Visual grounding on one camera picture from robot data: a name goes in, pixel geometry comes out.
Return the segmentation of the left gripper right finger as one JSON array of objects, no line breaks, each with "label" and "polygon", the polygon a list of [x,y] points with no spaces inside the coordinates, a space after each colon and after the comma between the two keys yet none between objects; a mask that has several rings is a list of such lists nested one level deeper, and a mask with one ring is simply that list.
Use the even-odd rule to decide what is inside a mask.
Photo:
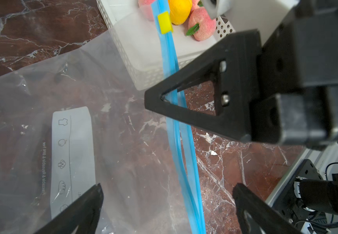
[{"label": "left gripper right finger", "polygon": [[256,196],[244,184],[233,188],[236,215],[243,234],[299,234],[288,221]]}]

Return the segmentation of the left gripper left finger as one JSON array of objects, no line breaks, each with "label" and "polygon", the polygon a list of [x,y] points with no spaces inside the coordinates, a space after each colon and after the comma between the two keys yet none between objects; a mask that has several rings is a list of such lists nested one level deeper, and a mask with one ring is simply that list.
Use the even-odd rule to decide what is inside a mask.
[{"label": "left gripper left finger", "polygon": [[75,231],[77,234],[94,234],[103,201],[101,185],[94,185],[36,233],[71,234]]}]

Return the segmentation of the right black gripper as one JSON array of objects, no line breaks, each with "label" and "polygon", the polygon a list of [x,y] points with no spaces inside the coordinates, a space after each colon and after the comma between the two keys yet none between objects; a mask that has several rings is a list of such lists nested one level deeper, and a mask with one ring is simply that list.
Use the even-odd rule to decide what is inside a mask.
[{"label": "right black gripper", "polygon": [[[257,29],[227,35],[146,90],[145,108],[241,142],[317,147],[338,141],[338,1],[299,1],[260,55],[261,49]],[[261,96],[251,104],[251,124],[257,74]],[[208,81],[215,115],[165,100]]]}]

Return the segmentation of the clear zip-top bag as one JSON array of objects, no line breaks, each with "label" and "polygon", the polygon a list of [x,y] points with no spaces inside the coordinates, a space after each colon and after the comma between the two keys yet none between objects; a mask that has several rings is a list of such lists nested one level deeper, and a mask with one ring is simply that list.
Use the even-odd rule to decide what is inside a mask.
[{"label": "clear zip-top bag", "polygon": [[[174,40],[154,23],[166,78]],[[203,234],[195,166],[190,127],[145,108],[97,1],[0,1],[0,234],[36,233],[97,184],[95,234]]]}]

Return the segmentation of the white perforated plastic basket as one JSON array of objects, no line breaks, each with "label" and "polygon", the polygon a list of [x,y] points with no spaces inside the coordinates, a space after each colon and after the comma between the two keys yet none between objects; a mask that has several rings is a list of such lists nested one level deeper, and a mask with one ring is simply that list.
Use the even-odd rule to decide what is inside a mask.
[{"label": "white perforated plastic basket", "polygon": [[[97,1],[122,60],[137,90],[144,90],[163,78],[163,59],[156,25],[145,18],[137,1]],[[187,23],[175,25],[172,34],[180,68],[233,32],[231,23],[218,17],[214,34],[198,42],[185,35]]]}]

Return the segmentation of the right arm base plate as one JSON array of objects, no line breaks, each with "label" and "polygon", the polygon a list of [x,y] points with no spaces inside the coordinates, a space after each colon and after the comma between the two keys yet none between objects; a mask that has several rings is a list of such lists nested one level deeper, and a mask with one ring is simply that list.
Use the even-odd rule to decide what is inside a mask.
[{"label": "right arm base plate", "polygon": [[303,222],[299,222],[300,220],[306,220],[316,212],[306,207],[302,200],[300,183],[306,179],[323,179],[309,159],[295,163],[266,200],[266,203],[284,220],[298,229],[303,226]]}]

